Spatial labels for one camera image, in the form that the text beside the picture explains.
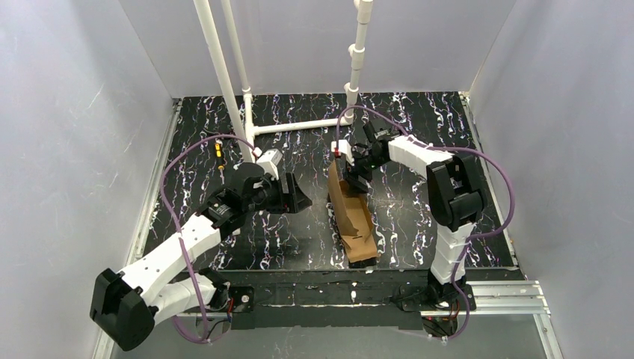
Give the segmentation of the brown cardboard box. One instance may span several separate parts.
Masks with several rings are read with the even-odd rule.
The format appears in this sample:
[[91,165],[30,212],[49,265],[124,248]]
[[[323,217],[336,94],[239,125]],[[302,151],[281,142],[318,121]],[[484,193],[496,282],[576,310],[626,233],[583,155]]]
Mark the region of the brown cardboard box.
[[327,169],[327,187],[348,266],[351,269],[375,266],[379,255],[366,196],[352,191],[336,160]]

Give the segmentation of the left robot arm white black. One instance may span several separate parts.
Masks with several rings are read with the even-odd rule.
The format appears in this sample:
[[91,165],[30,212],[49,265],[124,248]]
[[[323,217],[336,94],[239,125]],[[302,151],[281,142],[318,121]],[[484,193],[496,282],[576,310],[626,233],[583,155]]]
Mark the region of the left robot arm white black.
[[186,310],[230,311],[230,282],[217,271],[202,269],[179,282],[175,277],[241,229],[249,215],[295,214],[312,203],[294,174],[279,178],[261,165],[240,165],[179,232],[123,269],[106,269],[97,276],[90,318],[127,352],[142,344],[157,324]]

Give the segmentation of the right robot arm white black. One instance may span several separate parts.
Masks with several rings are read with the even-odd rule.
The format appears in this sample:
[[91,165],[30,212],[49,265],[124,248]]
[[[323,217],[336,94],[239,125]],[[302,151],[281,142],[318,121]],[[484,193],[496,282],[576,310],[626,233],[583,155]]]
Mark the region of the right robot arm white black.
[[412,135],[375,131],[370,123],[363,130],[366,143],[351,145],[337,139],[331,144],[332,153],[345,160],[342,176],[350,192],[367,193],[373,172],[389,162],[404,165],[422,176],[428,186],[428,205],[438,226],[436,254],[430,267],[434,282],[460,286],[465,275],[464,250],[487,205],[476,158],[452,155]]

